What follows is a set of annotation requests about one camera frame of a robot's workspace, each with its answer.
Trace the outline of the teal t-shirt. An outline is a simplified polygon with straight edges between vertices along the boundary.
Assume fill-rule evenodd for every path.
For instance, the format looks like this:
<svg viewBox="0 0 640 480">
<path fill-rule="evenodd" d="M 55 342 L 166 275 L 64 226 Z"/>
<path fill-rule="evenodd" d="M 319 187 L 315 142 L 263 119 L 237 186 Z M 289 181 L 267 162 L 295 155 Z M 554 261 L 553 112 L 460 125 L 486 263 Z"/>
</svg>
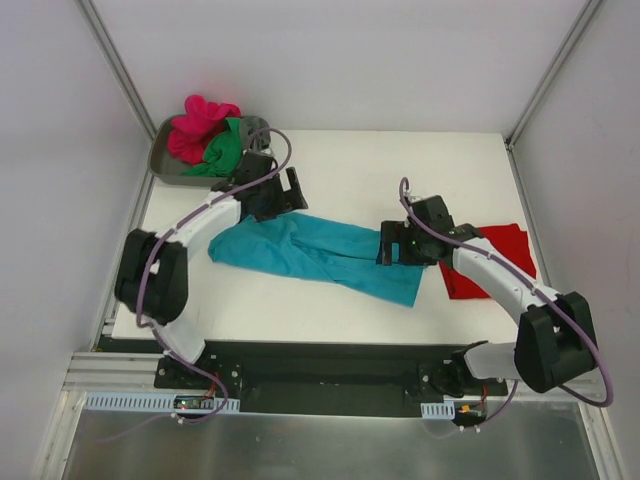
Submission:
<svg viewBox="0 0 640 480">
<path fill-rule="evenodd" d="M 301 213 L 258 222 L 248 217 L 213 238 L 215 263 L 306 281 L 334 283 L 404 307 L 413 307 L 423 269 L 377 262 L 380 232 Z"/>
</svg>

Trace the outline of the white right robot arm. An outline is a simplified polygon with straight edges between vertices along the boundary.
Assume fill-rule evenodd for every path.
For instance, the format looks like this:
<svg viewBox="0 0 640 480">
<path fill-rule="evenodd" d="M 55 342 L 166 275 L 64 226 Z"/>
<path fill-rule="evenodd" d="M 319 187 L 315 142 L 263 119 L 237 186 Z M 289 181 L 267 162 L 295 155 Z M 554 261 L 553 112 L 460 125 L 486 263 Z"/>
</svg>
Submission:
<svg viewBox="0 0 640 480">
<path fill-rule="evenodd" d="M 546 393 L 596 368 L 592 317 L 583 296 L 539 284 L 476 227 L 455 224 L 441 196 L 404 205 L 405 220 L 381 224 L 378 263 L 443 263 L 479 286 L 517 325 L 512 343 L 477 341 L 455 351 L 442 374 L 448 394 L 473 394 L 486 379 L 498 378 Z"/>
</svg>

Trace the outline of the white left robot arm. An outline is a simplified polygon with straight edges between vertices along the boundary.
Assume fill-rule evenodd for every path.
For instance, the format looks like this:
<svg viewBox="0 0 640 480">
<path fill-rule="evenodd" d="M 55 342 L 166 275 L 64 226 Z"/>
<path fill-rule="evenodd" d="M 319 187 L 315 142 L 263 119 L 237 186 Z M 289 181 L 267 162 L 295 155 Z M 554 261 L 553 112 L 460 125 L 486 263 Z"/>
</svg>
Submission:
<svg viewBox="0 0 640 480">
<path fill-rule="evenodd" d="M 307 207 L 295 168 L 246 152 L 231 177 L 216 182 L 193 211 L 158 232 L 127 235 L 114 295 L 138 327 L 150 329 L 163 350 L 181 360 L 176 375 L 188 388 L 204 387 L 212 369 L 201 358 L 204 337 L 187 314 L 190 261 L 247 217 L 267 221 Z"/>
</svg>

